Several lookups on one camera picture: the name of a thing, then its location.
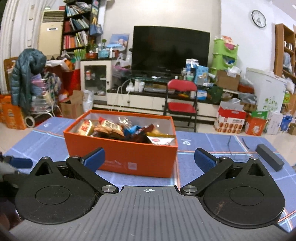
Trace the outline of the orange cardboard box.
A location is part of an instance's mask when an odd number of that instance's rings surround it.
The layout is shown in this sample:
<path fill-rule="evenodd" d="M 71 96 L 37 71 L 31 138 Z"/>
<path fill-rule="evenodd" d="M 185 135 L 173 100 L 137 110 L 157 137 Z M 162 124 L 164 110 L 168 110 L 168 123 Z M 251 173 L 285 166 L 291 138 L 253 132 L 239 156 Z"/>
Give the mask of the orange cardboard box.
<path fill-rule="evenodd" d="M 112 138 L 83 136 L 77 133 L 83 121 L 98 122 L 100 118 L 113 123 L 118 118 L 127 118 L 133 124 L 139 126 L 153 124 L 162 133 L 176 134 L 174 122 L 170 116 L 90 110 L 76 119 L 63 132 L 70 156 L 83 157 L 101 147 L 105 151 L 105 161 L 100 167 L 101 170 L 136 176 L 172 177 L 178 150 L 176 140 L 173 140 L 169 145 L 154 145 Z"/>

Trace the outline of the white tv stand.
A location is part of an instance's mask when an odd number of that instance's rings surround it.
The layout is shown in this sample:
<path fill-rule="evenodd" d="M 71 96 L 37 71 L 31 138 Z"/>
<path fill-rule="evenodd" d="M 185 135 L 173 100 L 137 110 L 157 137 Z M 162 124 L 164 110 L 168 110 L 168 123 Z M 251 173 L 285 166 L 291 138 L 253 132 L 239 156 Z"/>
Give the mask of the white tv stand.
<path fill-rule="evenodd" d="M 162 115 L 165 108 L 165 93 L 126 91 L 126 87 L 134 81 L 128 79 L 118 87 L 107 90 L 107 105 L 109 110 L 150 113 Z M 198 101 L 197 118 L 201 121 L 213 121 L 219 106 L 208 101 Z"/>

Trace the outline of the blue snack packet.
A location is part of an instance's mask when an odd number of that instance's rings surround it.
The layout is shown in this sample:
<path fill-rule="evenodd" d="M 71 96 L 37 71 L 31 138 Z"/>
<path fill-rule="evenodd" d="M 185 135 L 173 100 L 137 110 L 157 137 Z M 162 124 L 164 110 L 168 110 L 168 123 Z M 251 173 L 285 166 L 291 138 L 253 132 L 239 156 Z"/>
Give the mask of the blue snack packet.
<path fill-rule="evenodd" d="M 132 127 L 129 127 L 129 128 L 124 128 L 123 130 L 123 133 L 125 135 L 125 137 L 129 137 L 133 134 L 135 134 L 136 131 L 138 131 L 141 127 L 140 126 L 132 126 Z"/>

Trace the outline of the dark green puffer jacket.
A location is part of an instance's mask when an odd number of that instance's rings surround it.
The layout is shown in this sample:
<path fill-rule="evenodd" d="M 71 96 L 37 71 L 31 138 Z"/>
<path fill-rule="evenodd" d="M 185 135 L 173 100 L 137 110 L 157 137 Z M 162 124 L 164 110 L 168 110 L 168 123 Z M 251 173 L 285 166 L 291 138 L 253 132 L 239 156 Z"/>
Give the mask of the dark green puffer jacket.
<path fill-rule="evenodd" d="M 46 64 L 46 56 L 37 49 L 24 49 L 18 56 L 10 80 L 11 103 L 25 114 L 31 107 L 31 77 L 40 74 Z"/>

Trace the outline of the black eyeglass case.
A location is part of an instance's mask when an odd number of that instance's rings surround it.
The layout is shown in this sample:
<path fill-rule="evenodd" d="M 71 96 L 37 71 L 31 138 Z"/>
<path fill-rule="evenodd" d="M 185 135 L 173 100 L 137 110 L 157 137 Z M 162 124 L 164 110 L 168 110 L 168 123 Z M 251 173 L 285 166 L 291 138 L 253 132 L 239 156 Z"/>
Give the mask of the black eyeglass case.
<path fill-rule="evenodd" d="M 276 172 L 280 171 L 284 166 L 284 161 L 278 157 L 271 149 L 264 144 L 259 144 L 256 147 L 256 152 L 261 156 L 269 166 L 271 166 Z"/>

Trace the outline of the red biscuit snack packet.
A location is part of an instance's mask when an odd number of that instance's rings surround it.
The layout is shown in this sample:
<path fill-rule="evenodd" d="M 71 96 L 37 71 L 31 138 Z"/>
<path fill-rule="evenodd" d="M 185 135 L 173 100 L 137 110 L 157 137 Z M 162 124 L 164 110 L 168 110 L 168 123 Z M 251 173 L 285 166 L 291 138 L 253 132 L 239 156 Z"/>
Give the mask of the red biscuit snack packet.
<path fill-rule="evenodd" d="M 116 140 L 125 139 L 122 127 L 105 118 L 99 118 L 98 125 L 94 128 L 92 135 L 94 137 L 112 138 Z"/>

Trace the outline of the brown cardboard box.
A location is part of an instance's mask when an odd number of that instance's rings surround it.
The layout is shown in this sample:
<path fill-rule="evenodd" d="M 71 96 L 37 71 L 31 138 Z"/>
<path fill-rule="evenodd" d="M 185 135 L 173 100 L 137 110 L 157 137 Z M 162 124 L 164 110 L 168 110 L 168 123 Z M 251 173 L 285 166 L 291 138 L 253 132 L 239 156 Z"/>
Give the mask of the brown cardboard box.
<path fill-rule="evenodd" d="M 216 85 L 227 90 L 238 90 L 240 75 L 237 74 L 236 77 L 228 76 L 227 72 L 224 70 L 218 70 L 216 72 Z"/>

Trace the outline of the wooden shelf unit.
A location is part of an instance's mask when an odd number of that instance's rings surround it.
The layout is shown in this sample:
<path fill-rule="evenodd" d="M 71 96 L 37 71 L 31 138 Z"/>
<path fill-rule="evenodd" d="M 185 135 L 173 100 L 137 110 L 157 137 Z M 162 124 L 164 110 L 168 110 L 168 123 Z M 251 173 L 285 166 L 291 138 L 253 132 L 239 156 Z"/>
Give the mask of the wooden shelf unit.
<path fill-rule="evenodd" d="M 274 74 L 295 83 L 295 26 L 275 25 Z"/>

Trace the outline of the orange paper gift bag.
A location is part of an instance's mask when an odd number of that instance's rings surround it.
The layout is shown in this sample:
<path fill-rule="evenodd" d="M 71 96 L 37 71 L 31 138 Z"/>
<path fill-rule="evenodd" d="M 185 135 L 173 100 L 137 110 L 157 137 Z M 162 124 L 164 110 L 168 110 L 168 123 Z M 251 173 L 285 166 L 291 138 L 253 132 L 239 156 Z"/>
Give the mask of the orange paper gift bag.
<path fill-rule="evenodd" d="M 15 130 L 27 128 L 21 108 L 6 102 L 3 103 L 3 111 L 7 128 Z"/>

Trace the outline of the brown snack packet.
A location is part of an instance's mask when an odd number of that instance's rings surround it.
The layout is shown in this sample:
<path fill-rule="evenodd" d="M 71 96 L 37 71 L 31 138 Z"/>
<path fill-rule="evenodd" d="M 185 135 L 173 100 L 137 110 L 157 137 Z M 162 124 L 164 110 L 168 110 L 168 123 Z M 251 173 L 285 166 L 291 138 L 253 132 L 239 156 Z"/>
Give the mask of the brown snack packet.
<path fill-rule="evenodd" d="M 130 141 L 135 143 L 143 143 L 147 133 L 151 133 L 153 129 L 153 124 L 141 127 L 140 129 L 136 130 L 134 134 L 132 134 Z"/>

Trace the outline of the green stacked storage bins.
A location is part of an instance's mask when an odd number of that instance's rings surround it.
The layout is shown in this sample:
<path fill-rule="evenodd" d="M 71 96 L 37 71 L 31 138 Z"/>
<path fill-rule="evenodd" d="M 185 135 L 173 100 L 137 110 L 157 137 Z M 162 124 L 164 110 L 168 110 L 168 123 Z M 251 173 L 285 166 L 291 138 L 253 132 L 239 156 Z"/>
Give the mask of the green stacked storage bins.
<path fill-rule="evenodd" d="M 228 70 L 236 65 L 239 45 L 224 37 L 214 40 L 212 66 L 209 73 L 216 75 L 218 70 Z"/>

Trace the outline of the round wall clock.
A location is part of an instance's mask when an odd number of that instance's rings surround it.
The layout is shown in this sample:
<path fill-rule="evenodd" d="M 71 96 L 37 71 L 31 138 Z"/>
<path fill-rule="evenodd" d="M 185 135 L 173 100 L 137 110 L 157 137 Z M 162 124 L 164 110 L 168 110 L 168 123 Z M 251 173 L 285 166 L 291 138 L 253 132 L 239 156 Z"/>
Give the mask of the round wall clock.
<path fill-rule="evenodd" d="M 251 13 L 251 18 L 254 24 L 258 28 L 265 28 L 266 27 L 266 18 L 262 12 L 259 10 L 253 10 Z"/>

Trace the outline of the black flat screen television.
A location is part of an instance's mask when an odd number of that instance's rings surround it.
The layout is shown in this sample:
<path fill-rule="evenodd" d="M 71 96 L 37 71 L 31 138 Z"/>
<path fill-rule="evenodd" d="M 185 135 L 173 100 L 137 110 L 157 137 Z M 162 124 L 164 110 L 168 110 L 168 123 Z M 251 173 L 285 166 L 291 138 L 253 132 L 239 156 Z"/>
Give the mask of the black flat screen television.
<path fill-rule="evenodd" d="M 175 27 L 134 26 L 132 71 L 180 73 L 187 59 L 208 64 L 210 33 Z"/>

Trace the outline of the dark bookshelf with books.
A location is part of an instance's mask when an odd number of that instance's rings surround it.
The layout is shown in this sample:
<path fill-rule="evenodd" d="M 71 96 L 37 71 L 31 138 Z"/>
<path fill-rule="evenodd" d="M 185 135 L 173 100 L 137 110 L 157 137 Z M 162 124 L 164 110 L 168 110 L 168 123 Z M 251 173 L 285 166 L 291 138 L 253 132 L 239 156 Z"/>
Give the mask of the dark bookshelf with books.
<path fill-rule="evenodd" d="M 61 54 L 77 55 L 93 42 L 90 36 L 91 23 L 98 15 L 99 1 L 64 1 L 64 20 L 61 39 Z"/>

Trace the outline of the white glass door cabinet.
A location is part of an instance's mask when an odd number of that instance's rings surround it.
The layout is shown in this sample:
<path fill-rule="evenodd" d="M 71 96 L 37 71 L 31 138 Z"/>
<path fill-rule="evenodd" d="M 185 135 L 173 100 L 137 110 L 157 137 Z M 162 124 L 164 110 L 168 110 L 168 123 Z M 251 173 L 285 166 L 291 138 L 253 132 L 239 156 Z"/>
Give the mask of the white glass door cabinet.
<path fill-rule="evenodd" d="M 81 90 L 94 94 L 94 100 L 107 101 L 111 88 L 112 68 L 110 59 L 83 60 L 80 62 Z"/>

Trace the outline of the red folding chair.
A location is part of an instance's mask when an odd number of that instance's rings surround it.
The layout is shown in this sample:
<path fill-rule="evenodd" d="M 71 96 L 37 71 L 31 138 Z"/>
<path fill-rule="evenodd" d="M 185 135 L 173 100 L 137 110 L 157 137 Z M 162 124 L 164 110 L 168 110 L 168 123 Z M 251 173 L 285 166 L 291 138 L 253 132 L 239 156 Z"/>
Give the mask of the red folding chair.
<path fill-rule="evenodd" d="M 193 93 L 193 99 L 185 101 L 169 101 L 169 90 L 174 90 L 178 94 L 182 93 Z M 198 89 L 197 85 L 188 80 L 172 79 L 166 85 L 166 97 L 164 104 L 163 115 L 184 115 L 188 117 L 188 124 L 186 128 L 192 128 L 196 132 L 197 127 L 197 114 L 198 114 L 198 103 L 197 103 Z"/>

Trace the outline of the red white carton box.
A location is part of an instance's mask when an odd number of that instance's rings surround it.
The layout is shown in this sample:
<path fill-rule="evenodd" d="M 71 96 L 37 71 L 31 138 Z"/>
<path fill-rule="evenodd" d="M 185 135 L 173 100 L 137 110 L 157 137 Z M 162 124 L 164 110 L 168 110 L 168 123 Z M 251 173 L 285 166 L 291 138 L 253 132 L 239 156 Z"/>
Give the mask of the red white carton box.
<path fill-rule="evenodd" d="M 218 133 L 241 133 L 247 113 L 244 110 L 234 110 L 219 107 L 214 121 L 215 131 Z"/>

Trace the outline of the white mini fridge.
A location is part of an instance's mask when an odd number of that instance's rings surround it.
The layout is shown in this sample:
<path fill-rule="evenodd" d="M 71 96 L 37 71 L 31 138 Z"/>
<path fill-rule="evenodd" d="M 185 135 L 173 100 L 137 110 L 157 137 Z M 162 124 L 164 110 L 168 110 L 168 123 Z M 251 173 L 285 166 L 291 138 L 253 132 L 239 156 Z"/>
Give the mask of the white mini fridge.
<path fill-rule="evenodd" d="M 252 82 L 256 95 L 257 111 L 280 112 L 287 81 L 273 72 L 247 68 L 245 77 Z"/>

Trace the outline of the white air conditioner unit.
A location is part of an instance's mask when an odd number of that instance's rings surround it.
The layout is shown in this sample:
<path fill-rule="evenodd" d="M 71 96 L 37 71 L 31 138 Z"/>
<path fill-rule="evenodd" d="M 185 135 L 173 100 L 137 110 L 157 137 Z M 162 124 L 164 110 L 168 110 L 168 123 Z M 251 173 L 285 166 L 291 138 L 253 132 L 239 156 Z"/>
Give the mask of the white air conditioner unit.
<path fill-rule="evenodd" d="M 47 59 L 60 55 L 63 32 L 64 11 L 44 11 L 40 25 L 38 50 Z"/>

